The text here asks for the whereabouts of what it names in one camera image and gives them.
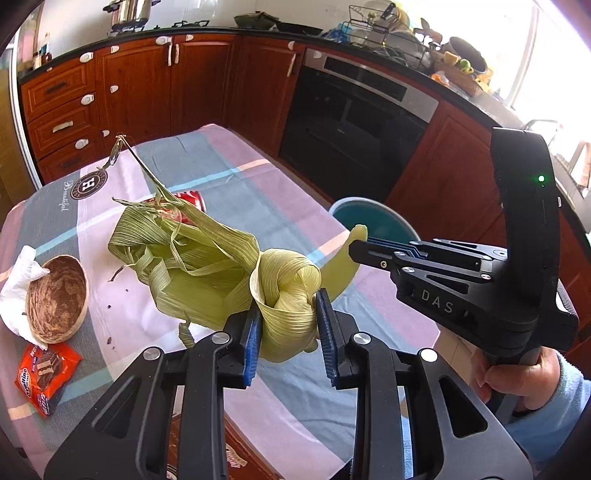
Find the right hand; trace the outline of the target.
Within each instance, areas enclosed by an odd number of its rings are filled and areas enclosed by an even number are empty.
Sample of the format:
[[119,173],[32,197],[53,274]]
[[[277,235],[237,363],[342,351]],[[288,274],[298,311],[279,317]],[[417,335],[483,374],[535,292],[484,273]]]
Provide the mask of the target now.
[[543,347],[534,365],[492,366],[481,350],[471,357],[470,386],[487,403],[498,392],[519,398],[518,410],[538,410],[554,395],[561,369],[554,349]]

